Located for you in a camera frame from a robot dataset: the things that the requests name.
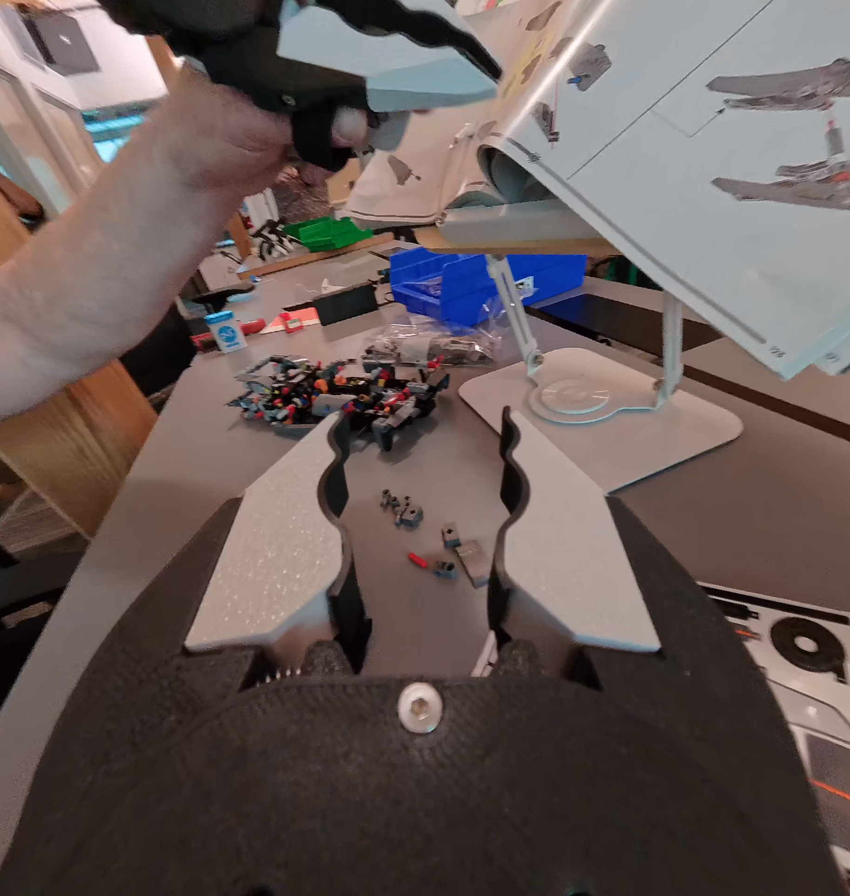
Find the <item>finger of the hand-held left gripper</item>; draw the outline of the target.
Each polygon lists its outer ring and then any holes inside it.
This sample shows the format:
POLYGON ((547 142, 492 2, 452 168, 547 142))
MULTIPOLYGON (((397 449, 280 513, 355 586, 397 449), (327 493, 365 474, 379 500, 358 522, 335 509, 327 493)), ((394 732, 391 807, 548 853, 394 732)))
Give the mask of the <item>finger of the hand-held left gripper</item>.
POLYGON ((360 79, 375 150, 395 151, 411 114, 497 94, 502 68, 444 1, 282 2, 278 54, 360 79))

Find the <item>blue white small box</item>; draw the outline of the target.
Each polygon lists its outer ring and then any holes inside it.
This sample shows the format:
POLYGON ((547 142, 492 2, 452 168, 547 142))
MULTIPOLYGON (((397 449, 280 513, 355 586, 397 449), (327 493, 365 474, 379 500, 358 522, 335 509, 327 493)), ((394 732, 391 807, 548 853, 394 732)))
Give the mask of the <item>blue white small box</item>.
POLYGON ((242 324, 231 310, 206 315, 204 323, 221 353, 234 353, 247 347, 242 324))

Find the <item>white black device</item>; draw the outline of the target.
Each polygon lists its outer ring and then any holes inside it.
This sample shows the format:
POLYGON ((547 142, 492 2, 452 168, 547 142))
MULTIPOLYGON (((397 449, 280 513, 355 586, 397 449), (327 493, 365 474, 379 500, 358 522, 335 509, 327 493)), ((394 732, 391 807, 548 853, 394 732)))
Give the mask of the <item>white black device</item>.
POLYGON ((280 219, 268 218, 251 233, 251 241, 261 263, 271 263, 277 258, 287 257, 304 246, 288 234, 280 219))

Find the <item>blue plastic bin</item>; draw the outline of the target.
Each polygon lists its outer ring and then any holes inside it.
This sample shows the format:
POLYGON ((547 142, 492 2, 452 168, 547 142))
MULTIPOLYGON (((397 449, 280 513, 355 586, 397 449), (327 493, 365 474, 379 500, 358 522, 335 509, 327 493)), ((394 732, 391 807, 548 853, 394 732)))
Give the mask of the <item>blue plastic bin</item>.
MULTIPOLYGON (((525 307, 583 285, 585 254, 511 254, 507 257, 525 307)), ((482 254, 435 253, 424 247, 391 257, 393 300, 415 315, 475 327, 503 310, 482 254)))

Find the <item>person's left hand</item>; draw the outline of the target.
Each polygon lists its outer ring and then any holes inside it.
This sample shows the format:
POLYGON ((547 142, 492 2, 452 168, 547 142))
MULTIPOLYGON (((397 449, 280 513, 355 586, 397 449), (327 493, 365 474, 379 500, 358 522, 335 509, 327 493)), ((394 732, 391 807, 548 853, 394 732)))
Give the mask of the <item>person's left hand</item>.
POLYGON ((178 73, 153 128, 169 173, 200 192, 251 196, 272 185, 288 161, 287 120, 191 64, 178 73))

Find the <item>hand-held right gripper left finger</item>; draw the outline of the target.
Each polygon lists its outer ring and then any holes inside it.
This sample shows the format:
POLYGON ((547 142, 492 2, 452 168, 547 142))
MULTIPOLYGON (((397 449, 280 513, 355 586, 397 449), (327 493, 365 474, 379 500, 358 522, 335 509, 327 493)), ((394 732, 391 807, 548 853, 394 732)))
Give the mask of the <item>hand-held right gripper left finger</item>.
POLYGON ((332 412, 245 490, 185 636, 187 653, 251 649, 284 673, 330 641, 360 673, 373 624, 342 520, 350 448, 349 420, 332 412))

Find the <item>lego sticker sheet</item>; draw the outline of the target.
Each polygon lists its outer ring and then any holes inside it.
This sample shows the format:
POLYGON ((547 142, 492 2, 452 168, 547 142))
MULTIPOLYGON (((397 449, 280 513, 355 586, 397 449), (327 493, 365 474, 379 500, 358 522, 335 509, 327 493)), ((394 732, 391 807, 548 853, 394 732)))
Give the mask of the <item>lego sticker sheet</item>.
POLYGON ((850 613, 702 584, 789 724, 850 894, 850 613))

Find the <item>clear bag of lego parts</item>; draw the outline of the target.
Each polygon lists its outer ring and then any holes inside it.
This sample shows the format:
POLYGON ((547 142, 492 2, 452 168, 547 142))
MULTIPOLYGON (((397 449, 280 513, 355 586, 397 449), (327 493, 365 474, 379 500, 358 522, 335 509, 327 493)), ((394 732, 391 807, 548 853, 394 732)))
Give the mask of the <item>clear bag of lego parts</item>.
POLYGON ((359 357, 373 364, 483 366, 495 360, 501 342, 484 328, 392 322, 363 341, 359 357))

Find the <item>partly built lego car model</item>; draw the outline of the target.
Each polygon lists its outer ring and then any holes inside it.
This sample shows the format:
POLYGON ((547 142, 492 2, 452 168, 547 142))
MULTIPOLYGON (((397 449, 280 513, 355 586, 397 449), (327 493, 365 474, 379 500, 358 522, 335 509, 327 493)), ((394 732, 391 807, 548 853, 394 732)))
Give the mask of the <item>partly built lego car model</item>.
POLYGON ((308 429, 336 413, 353 434, 389 453, 400 431, 433 413, 450 374, 436 362, 402 372, 387 361, 350 358, 325 364, 271 355, 236 380, 241 392, 226 406, 245 420, 277 430, 308 429))

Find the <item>lego instruction booklet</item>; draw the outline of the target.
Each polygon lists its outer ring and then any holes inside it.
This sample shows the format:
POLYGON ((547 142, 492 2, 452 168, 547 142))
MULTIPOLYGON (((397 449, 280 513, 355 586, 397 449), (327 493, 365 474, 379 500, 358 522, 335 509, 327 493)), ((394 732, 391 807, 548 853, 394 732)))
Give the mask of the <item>lego instruction booklet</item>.
POLYGON ((555 197, 783 378, 850 369, 850 1, 478 6, 498 95, 410 118, 346 215, 555 197))

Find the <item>grey lego plate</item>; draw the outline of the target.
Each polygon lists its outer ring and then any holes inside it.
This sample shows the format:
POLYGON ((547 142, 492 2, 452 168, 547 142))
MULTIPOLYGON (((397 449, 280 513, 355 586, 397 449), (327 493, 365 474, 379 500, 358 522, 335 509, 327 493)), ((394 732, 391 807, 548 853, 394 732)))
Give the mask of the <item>grey lego plate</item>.
POLYGON ((455 547, 455 552, 472 586, 486 587, 490 579, 492 561, 481 543, 475 539, 464 540, 455 547))

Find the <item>person's left forearm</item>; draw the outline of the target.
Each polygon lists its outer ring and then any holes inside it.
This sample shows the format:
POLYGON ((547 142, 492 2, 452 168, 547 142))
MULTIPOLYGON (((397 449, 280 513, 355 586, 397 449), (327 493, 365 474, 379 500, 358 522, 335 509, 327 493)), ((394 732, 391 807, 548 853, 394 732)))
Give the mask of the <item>person's left forearm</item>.
POLYGON ((172 94, 77 203, 0 267, 0 421, 140 342, 290 129, 236 98, 172 94))

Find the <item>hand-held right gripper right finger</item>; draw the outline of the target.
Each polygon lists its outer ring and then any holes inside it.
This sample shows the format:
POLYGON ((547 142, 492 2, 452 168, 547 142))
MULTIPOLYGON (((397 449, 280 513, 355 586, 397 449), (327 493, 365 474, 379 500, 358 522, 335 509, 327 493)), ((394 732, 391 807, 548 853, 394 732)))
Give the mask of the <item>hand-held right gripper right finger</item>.
POLYGON ((504 408, 487 618, 498 644, 530 645, 542 668, 587 647, 655 655, 660 636, 606 494, 519 411, 504 408))

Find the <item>black wall box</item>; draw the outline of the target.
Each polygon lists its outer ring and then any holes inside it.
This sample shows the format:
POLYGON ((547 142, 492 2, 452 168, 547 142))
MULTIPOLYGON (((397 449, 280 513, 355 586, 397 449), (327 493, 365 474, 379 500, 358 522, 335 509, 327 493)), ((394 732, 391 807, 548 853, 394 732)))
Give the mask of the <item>black wall box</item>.
POLYGON ((66 77, 101 71, 79 22, 71 15, 55 11, 20 12, 19 16, 52 71, 66 77))

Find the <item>white book stand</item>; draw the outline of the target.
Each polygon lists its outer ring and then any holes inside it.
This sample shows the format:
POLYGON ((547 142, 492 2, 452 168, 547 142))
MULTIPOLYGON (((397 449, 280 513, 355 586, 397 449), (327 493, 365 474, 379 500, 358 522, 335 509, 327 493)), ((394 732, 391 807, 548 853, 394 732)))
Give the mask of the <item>white book stand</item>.
POLYGON ((486 271, 498 288, 521 362, 479 375, 459 393, 495 431, 506 408, 516 411, 589 475, 613 492, 734 441, 743 426, 737 416, 680 390, 683 378, 684 305, 695 300, 675 282, 645 240, 635 235, 633 205, 612 178, 611 199, 589 199, 583 187, 571 187, 555 167, 574 160, 575 145, 549 143, 536 133, 525 136, 492 124, 478 147, 479 163, 506 200, 501 212, 509 239, 496 239, 488 224, 464 223, 464 238, 479 238, 486 271), (624 200, 614 210, 614 200, 624 200), (663 286, 662 365, 653 375, 592 349, 543 350, 531 330, 515 285, 508 256, 536 248, 534 234, 570 236, 575 218, 580 230, 594 230, 663 286))

